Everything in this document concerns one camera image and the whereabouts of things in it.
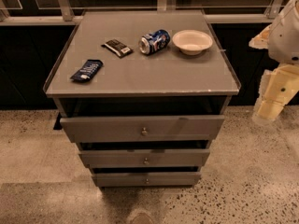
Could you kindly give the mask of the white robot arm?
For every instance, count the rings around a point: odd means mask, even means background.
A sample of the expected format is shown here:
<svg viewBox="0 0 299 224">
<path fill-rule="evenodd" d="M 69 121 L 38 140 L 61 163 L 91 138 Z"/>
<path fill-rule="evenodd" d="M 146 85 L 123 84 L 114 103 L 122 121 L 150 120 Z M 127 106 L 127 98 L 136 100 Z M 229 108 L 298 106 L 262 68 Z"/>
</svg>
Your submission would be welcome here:
<svg viewBox="0 0 299 224">
<path fill-rule="evenodd" d="M 299 0 L 290 0 L 273 22 L 254 36 L 249 46 L 267 49 L 279 62 L 263 72 L 252 120 L 259 125 L 273 122 L 299 92 Z"/>
</svg>

